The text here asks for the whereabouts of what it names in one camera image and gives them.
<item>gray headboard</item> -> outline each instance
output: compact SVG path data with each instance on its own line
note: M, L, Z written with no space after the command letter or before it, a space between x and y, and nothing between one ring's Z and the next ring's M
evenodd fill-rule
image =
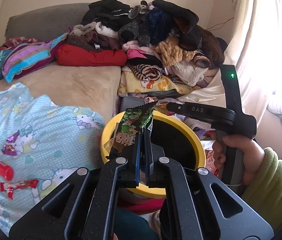
M50 41L67 32L67 27L80 24L89 3L61 4L29 11L9 18L6 40L26 37Z

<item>fleece sleeve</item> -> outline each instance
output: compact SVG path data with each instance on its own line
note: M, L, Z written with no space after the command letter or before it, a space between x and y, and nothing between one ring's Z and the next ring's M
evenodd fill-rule
M263 164L242 199L276 232L282 226L282 160L271 148L264 151Z

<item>human hand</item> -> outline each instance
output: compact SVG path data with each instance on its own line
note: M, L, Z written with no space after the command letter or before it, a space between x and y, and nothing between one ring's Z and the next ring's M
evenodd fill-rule
M216 133L213 133L211 138L216 140ZM245 186L249 186L263 163L265 157L263 149L255 141L242 135L226 135L222 137L222 140L227 146L243 151L244 173L242 183ZM214 165L216 168L221 169L226 160L225 154L222 153L222 144L216 140L212 148L214 150Z

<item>polka dot fabric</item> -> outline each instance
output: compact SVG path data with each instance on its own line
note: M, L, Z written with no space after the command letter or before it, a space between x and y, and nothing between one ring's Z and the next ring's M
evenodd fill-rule
M11 226L57 187L78 167L100 168L103 117L85 107L56 106L51 99L34 99L17 83L0 92L0 161L14 169L13 182L39 180L36 189L15 191L13 200L0 192L0 229L8 236ZM19 131L17 156L1 149ZM6 180L0 176L0 182Z

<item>trash can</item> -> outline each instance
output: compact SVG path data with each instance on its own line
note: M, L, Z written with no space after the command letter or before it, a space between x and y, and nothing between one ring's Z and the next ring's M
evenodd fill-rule
M108 159L104 144L111 139L116 123L120 122L124 112L117 114L105 126L101 137L101 156L103 163ZM183 122L173 116L158 111L153 112L153 129L151 142L160 145L166 156L177 160L185 168L196 169L205 166L205 152L196 134ZM149 188L139 184L137 188L129 188L130 193L120 191L124 199L131 203L143 203L148 198L165 198L164 188Z

